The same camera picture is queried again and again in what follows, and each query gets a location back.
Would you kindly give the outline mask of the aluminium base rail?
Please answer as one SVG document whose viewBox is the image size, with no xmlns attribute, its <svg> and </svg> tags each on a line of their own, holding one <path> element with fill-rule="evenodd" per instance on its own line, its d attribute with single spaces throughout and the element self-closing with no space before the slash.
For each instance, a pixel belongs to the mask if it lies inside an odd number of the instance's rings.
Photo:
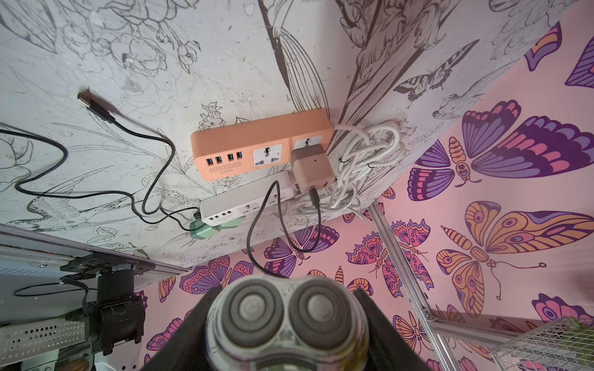
<svg viewBox="0 0 594 371">
<path fill-rule="evenodd" d="M 68 321 L 68 313 L 82 310 L 84 291 L 63 284 L 61 267 L 78 258 L 103 254 L 126 264 L 138 261 L 134 289 L 183 273 L 172 264 L 152 261 L 88 244 L 77 243 L 17 227 L 1 226 L 1 363 L 12 352 L 23 360 L 54 348 L 84 343 L 90 335 L 88 320 Z"/>
</svg>

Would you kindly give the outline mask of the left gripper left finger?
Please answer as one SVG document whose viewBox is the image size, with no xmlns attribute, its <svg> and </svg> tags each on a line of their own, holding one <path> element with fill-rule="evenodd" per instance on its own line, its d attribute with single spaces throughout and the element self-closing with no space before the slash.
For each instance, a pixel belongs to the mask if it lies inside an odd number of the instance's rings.
<svg viewBox="0 0 594 371">
<path fill-rule="evenodd" d="M 206 324 L 208 312 L 222 291 L 220 285 L 210 289 L 142 370 L 215 370 L 207 356 Z"/>
</svg>

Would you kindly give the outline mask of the green charger adapter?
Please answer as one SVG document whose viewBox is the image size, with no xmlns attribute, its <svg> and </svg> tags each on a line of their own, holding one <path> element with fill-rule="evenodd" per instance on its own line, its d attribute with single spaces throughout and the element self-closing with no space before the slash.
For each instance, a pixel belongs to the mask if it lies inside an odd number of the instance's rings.
<svg viewBox="0 0 594 371">
<path fill-rule="evenodd" d="M 189 226 L 190 236 L 199 241 L 205 241 L 220 232 L 219 227 L 212 227 L 201 220 L 195 220 Z"/>
<path fill-rule="evenodd" d="M 218 227 L 223 230 L 223 229 L 233 229 L 236 228 L 238 226 L 241 225 L 241 223 L 245 220 L 244 216 L 238 217 L 236 219 L 233 220 L 229 220 L 227 222 L 224 222 L 222 224 L 220 224 Z"/>
</svg>

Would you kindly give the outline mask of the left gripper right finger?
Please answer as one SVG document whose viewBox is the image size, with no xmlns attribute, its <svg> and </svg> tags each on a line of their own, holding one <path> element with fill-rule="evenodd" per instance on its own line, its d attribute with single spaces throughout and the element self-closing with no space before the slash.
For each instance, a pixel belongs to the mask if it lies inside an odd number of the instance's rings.
<svg viewBox="0 0 594 371">
<path fill-rule="evenodd" d="M 366 313 L 369 326 L 368 361 L 364 370 L 430 371 L 431 368 L 410 348 L 374 300 L 362 289 L 354 296 Z"/>
</svg>

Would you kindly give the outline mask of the pink USB charger adapter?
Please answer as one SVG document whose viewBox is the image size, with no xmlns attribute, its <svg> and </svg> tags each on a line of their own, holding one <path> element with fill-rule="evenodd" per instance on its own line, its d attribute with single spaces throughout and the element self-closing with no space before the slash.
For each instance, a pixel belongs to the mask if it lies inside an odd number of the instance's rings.
<svg viewBox="0 0 594 371">
<path fill-rule="evenodd" d="M 292 172 L 301 194 L 322 190 L 335 181 L 335 172 L 322 145 L 300 148 L 292 153 Z"/>
</svg>

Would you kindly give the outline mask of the orange power strip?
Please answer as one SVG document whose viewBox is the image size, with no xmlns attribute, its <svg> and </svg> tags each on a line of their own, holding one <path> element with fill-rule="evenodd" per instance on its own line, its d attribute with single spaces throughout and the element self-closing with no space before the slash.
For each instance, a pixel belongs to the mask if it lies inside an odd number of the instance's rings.
<svg viewBox="0 0 594 371">
<path fill-rule="evenodd" d="M 328 148 L 334 127 L 323 109 L 269 117 L 191 134 L 194 165 L 205 181 L 290 162 L 295 150 Z"/>
</svg>

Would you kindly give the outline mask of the white power strip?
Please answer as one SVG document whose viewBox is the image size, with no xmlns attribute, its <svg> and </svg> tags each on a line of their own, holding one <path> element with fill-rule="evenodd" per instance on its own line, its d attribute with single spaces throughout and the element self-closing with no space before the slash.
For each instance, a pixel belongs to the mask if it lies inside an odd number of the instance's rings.
<svg viewBox="0 0 594 371">
<path fill-rule="evenodd" d="M 294 182 L 289 171 L 282 171 L 203 200 L 200 203 L 202 222 L 217 227 L 258 212 L 267 191 L 275 181 L 279 183 L 280 196 L 273 190 L 266 206 L 284 202 L 295 196 Z"/>
</svg>

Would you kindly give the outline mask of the aluminium cage frame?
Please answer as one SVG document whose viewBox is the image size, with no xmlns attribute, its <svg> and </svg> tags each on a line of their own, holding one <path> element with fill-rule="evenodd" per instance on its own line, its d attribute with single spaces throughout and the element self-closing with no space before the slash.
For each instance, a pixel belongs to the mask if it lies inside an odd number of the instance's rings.
<svg viewBox="0 0 594 371">
<path fill-rule="evenodd" d="M 445 370 L 460 370 L 461 365 L 457 361 L 454 352 L 447 341 L 448 338 L 467 341 L 469 343 L 487 347 L 489 350 L 496 349 L 518 338 L 518 332 L 511 332 L 501 329 L 481 329 L 476 326 L 452 322 L 436 318 L 430 308 L 424 292 L 420 289 L 413 275 L 411 268 L 405 259 L 391 227 L 381 212 L 379 203 L 373 202 L 368 207 L 372 221 L 387 248 L 388 254 L 402 280 L 403 288 L 408 295 L 415 313 L 419 316 L 420 323 L 425 328 L 429 340 L 434 346 L 439 361 Z"/>
</svg>

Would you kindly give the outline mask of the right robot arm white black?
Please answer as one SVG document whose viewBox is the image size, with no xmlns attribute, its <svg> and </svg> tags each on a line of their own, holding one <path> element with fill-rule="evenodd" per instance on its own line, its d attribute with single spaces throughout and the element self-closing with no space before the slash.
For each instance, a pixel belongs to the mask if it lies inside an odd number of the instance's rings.
<svg viewBox="0 0 594 371">
<path fill-rule="evenodd" d="M 155 264 L 139 258 L 92 253 L 60 267 L 64 284 L 83 289 L 81 308 L 65 315 L 87 325 L 94 352 L 109 355 L 120 342 L 139 344 L 144 335 L 145 306 L 135 294 L 134 279 Z"/>
</svg>

